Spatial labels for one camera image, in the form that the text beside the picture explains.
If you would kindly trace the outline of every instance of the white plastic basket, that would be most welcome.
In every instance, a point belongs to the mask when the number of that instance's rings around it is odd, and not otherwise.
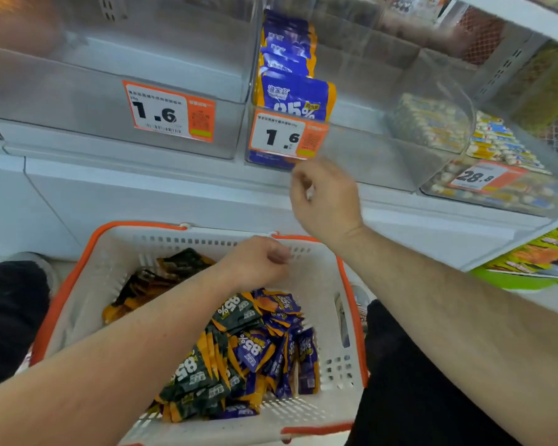
[[[34,345],[31,364],[102,327],[101,313],[126,279],[155,259],[192,247],[220,260],[253,233],[146,222],[113,222],[93,234],[77,266],[55,297]],[[275,285],[294,295],[306,323],[315,329],[320,361],[318,394],[268,399],[259,416],[233,420],[162,423],[143,416],[121,444],[224,446],[259,444],[292,435],[322,435],[348,430],[368,378],[359,314],[343,262],[316,239],[273,235],[291,248],[290,275]],[[342,297],[350,345],[343,347],[335,299]]]

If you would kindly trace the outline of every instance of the white floor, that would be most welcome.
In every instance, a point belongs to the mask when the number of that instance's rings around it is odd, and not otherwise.
[[[52,262],[58,277],[60,278],[60,283],[64,282],[64,279],[72,271],[76,263],[73,262],[63,262],[56,261]],[[558,312],[558,285],[548,288],[540,292],[529,292],[523,293],[521,296],[534,301],[546,308]],[[293,446],[343,446],[348,438],[348,432],[341,432],[339,434],[327,435],[322,437],[303,437],[294,438],[291,441]],[[283,442],[265,443],[260,446],[283,446]]]

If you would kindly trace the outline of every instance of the price tag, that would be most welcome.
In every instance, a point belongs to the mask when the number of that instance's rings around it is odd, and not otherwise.
[[[134,127],[213,142],[215,102],[179,92],[122,81]]]
[[[299,159],[316,156],[328,125],[256,109],[250,148]]]
[[[480,161],[449,183],[454,188],[491,194],[512,183],[527,172],[492,161]]]

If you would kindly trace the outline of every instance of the shoe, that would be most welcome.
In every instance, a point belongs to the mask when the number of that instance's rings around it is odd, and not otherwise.
[[[60,278],[52,265],[44,257],[33,252],[19,252],[10,255],[5,261],[32,261],[46,274],[47,287],[50,289],[50,299],[53,299],[60,289]]]

